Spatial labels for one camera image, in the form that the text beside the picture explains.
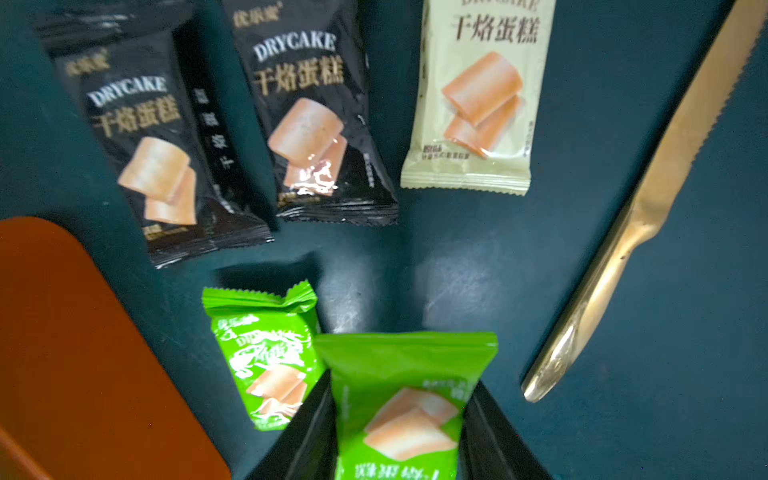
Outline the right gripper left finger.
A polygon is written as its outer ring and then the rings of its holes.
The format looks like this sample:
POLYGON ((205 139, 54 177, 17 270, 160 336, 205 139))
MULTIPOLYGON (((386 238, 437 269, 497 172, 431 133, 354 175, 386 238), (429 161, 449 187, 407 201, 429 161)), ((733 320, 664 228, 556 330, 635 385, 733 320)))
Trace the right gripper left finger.
POLYGON ((335 406, 326 371, 248 480, 330 480, 336 469, 335 406))

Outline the black cookie packet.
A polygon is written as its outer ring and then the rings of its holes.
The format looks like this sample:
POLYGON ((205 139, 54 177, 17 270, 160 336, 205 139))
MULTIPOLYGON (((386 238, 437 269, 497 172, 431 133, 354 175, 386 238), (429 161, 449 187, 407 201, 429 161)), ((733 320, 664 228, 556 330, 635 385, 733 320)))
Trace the black cookie packet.
POLYGON ((115 171, 156 268, 271 241, 212 94, 191 2, 60 10, 33 29, 115 171))
POLYGON ((369 125, 355 1, 225 1, 287 221, 386 226, 398 201, 369 125))

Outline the green cookie packet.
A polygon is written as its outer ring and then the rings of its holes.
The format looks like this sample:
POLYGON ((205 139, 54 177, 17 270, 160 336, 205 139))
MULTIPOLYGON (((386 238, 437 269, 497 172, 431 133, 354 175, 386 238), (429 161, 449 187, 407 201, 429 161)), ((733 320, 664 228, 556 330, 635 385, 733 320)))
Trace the green cookie packet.
POLYGON ((454 479, 464 412, 498 352, 491 332, 323 334, 337 479, 454 479))
POLYGON ((202 304, 254 428, 285 429, 326 371, 314 345, 321 326, 311 284, 283 296, 206 288, 202 304))

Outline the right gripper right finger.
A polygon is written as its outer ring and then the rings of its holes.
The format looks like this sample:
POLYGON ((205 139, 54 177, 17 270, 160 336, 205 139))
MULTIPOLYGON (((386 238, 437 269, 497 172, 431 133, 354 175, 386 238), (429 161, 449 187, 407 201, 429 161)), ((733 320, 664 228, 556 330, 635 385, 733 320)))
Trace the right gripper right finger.
POLYGON ((458 478, 552 479, 482 382, 475 387, 465 409, 459 443, 458 478))

